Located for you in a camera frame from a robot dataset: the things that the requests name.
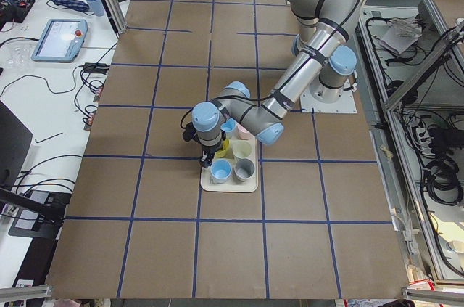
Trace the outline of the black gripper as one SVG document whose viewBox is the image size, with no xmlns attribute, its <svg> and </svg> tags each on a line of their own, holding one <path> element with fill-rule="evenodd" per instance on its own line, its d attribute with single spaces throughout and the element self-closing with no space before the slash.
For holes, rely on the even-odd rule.
<svg viewBox="0 0 464 307">
<path fill-rule="evenodd" d="M 223 143 L 218 142 L 214 145 L 207 146 L 202 145 L 202 156 L 199 159 L 199 163 L 203 168 L 209 168 L 212 165 L 213 158 L 215 153 L 220 151 L 223 148 Z"/>
</svg>

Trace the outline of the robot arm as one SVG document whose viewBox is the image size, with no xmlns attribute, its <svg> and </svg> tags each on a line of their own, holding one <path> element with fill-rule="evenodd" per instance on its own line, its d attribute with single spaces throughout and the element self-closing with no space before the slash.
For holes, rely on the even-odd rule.
<svg viewBox="0 0 464 307">
<path fill-rule="evenodd" d="M 206 102 L 194 106 L 183 138 L 200 144 L 201 167 L 212 164 L 223 147 L 221 126 L 229 119 L 245 127 L 260 142 L 274 144 L 283 133 L 283 118 L 303 91 L 318 77 L 336 49 L 354 33 L 361 0 L 286 0 L 305 29 L 296 58 L 263 99 L 253 99 L 239 81 L 228 84 Z"/>
</svg>

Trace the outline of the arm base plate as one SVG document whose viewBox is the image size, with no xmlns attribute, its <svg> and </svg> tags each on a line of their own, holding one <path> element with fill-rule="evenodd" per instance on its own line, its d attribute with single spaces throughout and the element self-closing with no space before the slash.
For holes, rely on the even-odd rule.
<svg viewBox="0 0 464 307">
<path fill-rule="evenodd" d="M 303 91 L 299 99 L 301 110 L 308 113 L 356 114 L 356 89 L 357 73 L 354 67 L 340 73 L 332 65 L 326 65 Z"/>
</svg>

